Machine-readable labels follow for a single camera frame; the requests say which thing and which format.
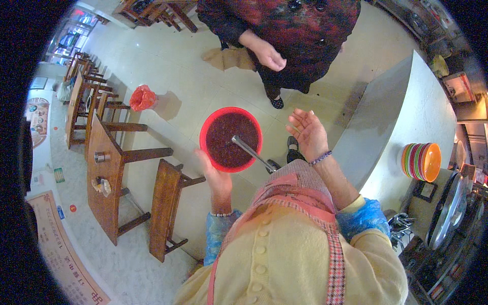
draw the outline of blue plastic sleeve cover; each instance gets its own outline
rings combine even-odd
[[[354,235],[367,229],[378,229],[390,237],[390,226],[381,210],[379,201],[368,198],[365,198],[365,201],[365,205],[355,213],[336,214],[341,233],[348,243],[351,242]]]
[[[205,258],[203,260],[204,266],[213,264],[217,258],[217,255],[219,254],[220,247],[225,236],[229,232],[234,222],[241,215],[242,212],[239,210],[234,210],[228,217],[216,217],[212,216],[210,213],[207,215],[207,247],[205,249]]]

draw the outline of green sticker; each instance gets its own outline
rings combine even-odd
[[[54,169],[54,179],[56,179],[56,183],[64,182],[64,175],[62,173],[62,168]]]

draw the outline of dark sauce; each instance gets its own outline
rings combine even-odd
[[[208,128],[206,144],[209,155],[218,164],[240,167],[252,156],[232,142],[232,136],[239,136],[254,151],[258,148],[258,131],[252,121],[242,114],[228,113],[218,117]]]

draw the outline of red plastic bag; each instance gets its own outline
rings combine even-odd
[[[132,93],[129,105],[134,111],[143,111],[152,108],[156,101],[156,94],[147,85],[141,85]]]

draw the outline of beaded bracelet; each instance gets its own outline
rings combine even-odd
[[[232,213],[234,213],[234,212],[230,212],[230,213],[227,213],[227,214],[214,214],[214,213],[210,213],[210,215],[212,215],[213,217],[229,217],[230,215],[232,215]]]
[[[332,154],[332,150],[329,150],[326,153],[324,153],[323,155],[321,155],[320,157],[318,157],[317,159],[315,159],[314,161],[309,162],[308,165],[313,166],[313,165],[317,164],[318,162],[322,161],[323,159],[327,158],[331,154]]]

